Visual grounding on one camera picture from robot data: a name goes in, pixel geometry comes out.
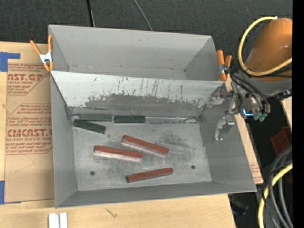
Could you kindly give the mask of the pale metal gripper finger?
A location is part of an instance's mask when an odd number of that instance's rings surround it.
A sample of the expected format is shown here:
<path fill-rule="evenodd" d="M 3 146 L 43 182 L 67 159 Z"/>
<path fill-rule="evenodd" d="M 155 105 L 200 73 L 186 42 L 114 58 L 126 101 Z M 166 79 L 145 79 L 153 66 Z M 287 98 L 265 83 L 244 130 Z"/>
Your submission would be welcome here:
<path fill-rule="evenodd" d="M 216 129 L 215 129 L 215 133 L 214 133 L 214 140 L 222 141 L 223 138 L 221 137 L 221 135 L 228 133 L 229 130 L 234 126 L 235 126 L 235 122 L 232 119 L 232 116 L 221 117 L 216 125 Z"/>
<path fill-rule="evenodd" d="M 211 95 L 208 101 L 208 109 L 211 109 L 213 106 L 221 105 L 227 98 L 229 93 L 225 86 L 219 86 Z"/>

